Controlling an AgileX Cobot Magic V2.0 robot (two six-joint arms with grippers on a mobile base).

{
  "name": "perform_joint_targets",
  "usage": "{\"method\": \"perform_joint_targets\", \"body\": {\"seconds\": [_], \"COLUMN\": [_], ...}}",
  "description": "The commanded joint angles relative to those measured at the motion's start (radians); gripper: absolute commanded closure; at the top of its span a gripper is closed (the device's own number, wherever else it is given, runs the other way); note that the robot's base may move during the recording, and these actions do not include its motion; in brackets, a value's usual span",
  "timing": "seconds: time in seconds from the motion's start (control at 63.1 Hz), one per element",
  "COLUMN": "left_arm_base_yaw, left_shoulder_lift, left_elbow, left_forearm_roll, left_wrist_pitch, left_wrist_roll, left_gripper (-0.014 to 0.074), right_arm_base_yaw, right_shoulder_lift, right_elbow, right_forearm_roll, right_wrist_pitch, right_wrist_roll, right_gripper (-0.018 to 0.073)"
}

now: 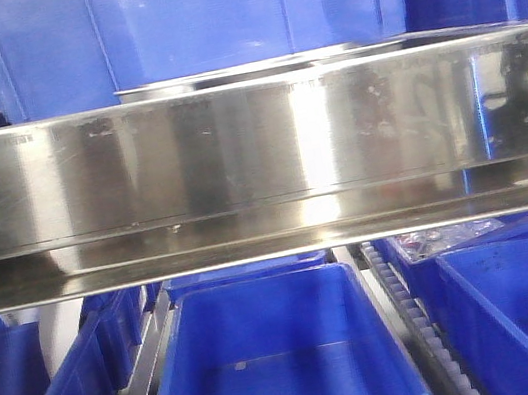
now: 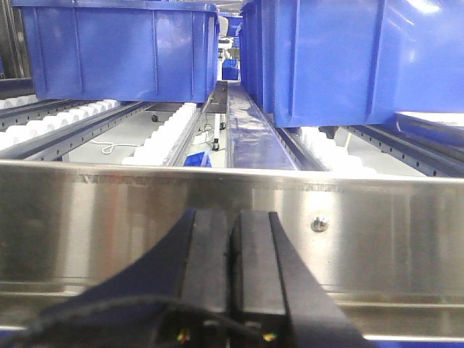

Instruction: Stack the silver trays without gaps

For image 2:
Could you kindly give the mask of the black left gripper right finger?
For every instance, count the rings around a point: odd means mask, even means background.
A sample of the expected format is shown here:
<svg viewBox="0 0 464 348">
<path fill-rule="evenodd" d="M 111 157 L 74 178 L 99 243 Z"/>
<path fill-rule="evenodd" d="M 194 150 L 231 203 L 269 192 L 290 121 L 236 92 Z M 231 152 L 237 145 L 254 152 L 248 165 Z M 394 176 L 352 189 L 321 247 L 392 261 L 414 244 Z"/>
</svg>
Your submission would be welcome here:
<svg viewBox="0 0 464 348">
<path fill-rule="evenodd" d="M 242 211 L 231 235 L 233 317 L 256 331 L 232 347 L 365 347 L 303 263 L 274 212 Z"/>
</svg>

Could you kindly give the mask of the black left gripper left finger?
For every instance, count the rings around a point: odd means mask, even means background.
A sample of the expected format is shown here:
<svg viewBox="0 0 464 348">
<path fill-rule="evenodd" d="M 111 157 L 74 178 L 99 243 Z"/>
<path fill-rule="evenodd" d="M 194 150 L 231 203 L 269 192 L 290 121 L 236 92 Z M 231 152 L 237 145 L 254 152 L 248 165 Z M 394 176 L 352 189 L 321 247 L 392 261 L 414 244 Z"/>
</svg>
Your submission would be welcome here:
<svg viewBox="0 0 464 348">
<path fill-rule="evenodd" d="M 188 209 L 134 263 L 43 313 L 163 297 L 164 302 L 125 303 L 59 324 L 59 341 L 71 347 L 225 347 L 228 331 L 210 314 L 228 313 L 229 236 L 224 212 Z"/>
</svg>

